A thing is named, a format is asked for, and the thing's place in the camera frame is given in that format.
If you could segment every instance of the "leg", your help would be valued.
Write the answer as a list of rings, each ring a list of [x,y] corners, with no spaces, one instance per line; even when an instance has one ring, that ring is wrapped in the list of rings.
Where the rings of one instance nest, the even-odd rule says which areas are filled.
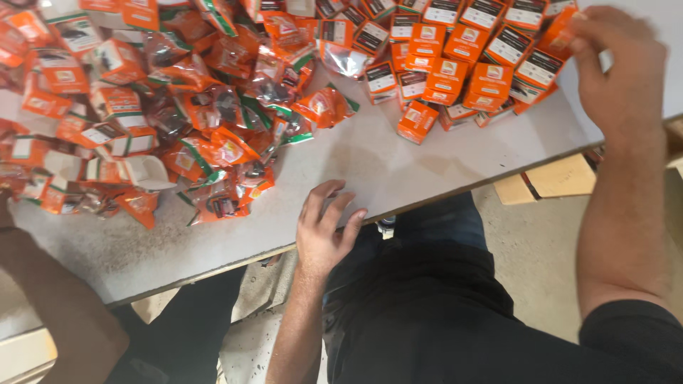
[[[394,237],[402,245],[455,241],[488,250],[482,217],[474,205],[471,192],[398,215]]]

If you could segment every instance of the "white label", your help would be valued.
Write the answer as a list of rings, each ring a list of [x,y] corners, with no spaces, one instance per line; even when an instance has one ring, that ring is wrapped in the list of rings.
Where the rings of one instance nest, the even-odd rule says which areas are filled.
[[[493,23],[496,21],[496,17],[489,15],[484,12],[479,12],[472,7],[468,7],[467,11],[465,11],[464,14],[462,14],[462,17],[464,20],[471,21],[472,23],[475,23],[477,25],[481,25],[485,27],[486,29],[490,29],[493,26]]]
[[[503,42],[501,39],[493,40],[488,48],[513,64],[517,64],[519,59],[522,58],[522,52],[517,51],[513,46]]]
[[[550,85],[555,78],[554,73],[547,71],[535,64],[529,63],[526,60],[519,67],[519,71],[525,76],[528,76],[543,85]]]
[[[518,21],[520,23],[526,24],[538,24],[541,22],[542,14],[526,10],[518,10],[516,8],[510,8],[505,15],[506,20]]]

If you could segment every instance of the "product label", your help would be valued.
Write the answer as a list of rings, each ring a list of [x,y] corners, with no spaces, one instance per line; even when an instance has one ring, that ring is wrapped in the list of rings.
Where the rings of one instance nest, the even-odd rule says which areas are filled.
[[[534,51],[519,68],[519,72],[538,81],[550,85],[562,67],[562,62],[543,52]]]
[[[432,3],[425,12],[425,20],[438,21],[446,24],[455,24],[458,18],[458,8],[460,0],[443,1],[432,0]]]
[[[389,63],[367,70],[365,76],[367,76],[367,86],[370,88],[370,92],[377,92],[396,85],[396,79],[391,73]]]
[[[377,27],[375,24],[366,23],[361,32],[356,38],[356,43],[368,49],[371,52],[376,52],[382,43],[387,39],[389,33],[384,29]]]
[[[474,0],[462,14],[462,19],[490,29],[502,11],[503,6],[499,3],[488,0]]]
[[[545,7],[545,1],[515,0],[512,7],[507,10],[505,19],[518,23],[537,25],[541,23]]]
[[[392,38],[410,38],[413,34],[413,24],[420,22],[418,14],[397,14],[391,25]]]
[[[531,45],[530,38],[512,28],[504,27],[503,31],[491,42],[488,49],[503,59],[517,64],[529,45]]]

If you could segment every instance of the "logo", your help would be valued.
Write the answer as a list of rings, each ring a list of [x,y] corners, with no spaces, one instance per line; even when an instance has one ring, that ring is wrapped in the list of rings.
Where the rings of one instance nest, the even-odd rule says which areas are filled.
[[[477,41],[477,36],[479,36],[479,31],[476,29],[465,28],[460,38],[469,42],[475,42]]]
[[[422,27],[420,38],[433,40],[436,36],[436,27]]]
[[[503,78],[503,67],[488,66],[486,69],[486,77],[491,79],[502,79]]]
[[[441,73],[455,75],[457,67],[458,65],[456,63],[444,61],[443,64],[441,64]]]

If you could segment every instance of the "cardboard box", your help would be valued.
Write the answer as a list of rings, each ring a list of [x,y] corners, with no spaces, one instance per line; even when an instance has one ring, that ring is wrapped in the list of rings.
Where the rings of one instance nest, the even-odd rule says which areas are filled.
[[[418,101],[412,101],[398,122],[398,131],[396,133],[420,145],[434,126],[437,117],[437,111]]]
[[[474,121],[474,117],[479,113],[473,109],[462,106],[462,102],[456,101],[450,106],[441,105],[438,108],[438,120],[444,131],[449,132],[468,122]]]
[[[44,77],[40,86],[54,94],[86,94],[90,91],[81,64],[66,49],[32,49],[27,65]]]
[[[404,10],[411,13],[421,14],[424,12],[429,0],[399,0],[399,11]]]
[[[484,49],[482,59],[499,66],[516,67],[531,49],[533,40],[523,32],[504,25]]]
[[[380,20],[396,10],[394,0],[361,0],[360,6],[373,21]]]
[[[427,75],[422,100],[452,105],[460,95],[466,76],[467,63],[453,59],[436,59],[433,71]]]
[[[353,47],[370,54],[379,56],[389,42],[389,31],[379,24],[366,21],[356,34]]]
[[[373,105],[396,98],[396,73],[390,61],[368,67],[365,78],[367,93]]]
[[[413,35],[413,25],[420,23],[419,14],[393,14],[389,28],[389,39],[392,42],[409,41]]]
[[[432,0],[424,12],[423,22],[440,24],[452,29],[467,0]]]
[[[505,4],[495,0],[472,0],[463,11],[460,22],[471,27],[493,32],[498,25]]]
[[[427,86],[426,73],[404,72],[399,73],[397,78],[402,102],[410,102],[422,97]]]
[[[102,82],[126,85],[147,77],[139,52],[125,42],[109,39],[88,56],[95,77]]]
[[[472,70],[484,51],[489,33],[458,23],[446,41],[443,55],[450,59],[465,61]]]
[[[510,94],[513,70],[510,67],[477,63],[462,105],[469,109],[495,112]]]
[[[546,0],[513,0],[503,17],[503,23],[533,36],[541,29],[548,2]]]
[[[391,61],[393,62],[394,70],[398,72],[405,72],[406,57],[408,56],[408,43],[396,42],[391,43]]]

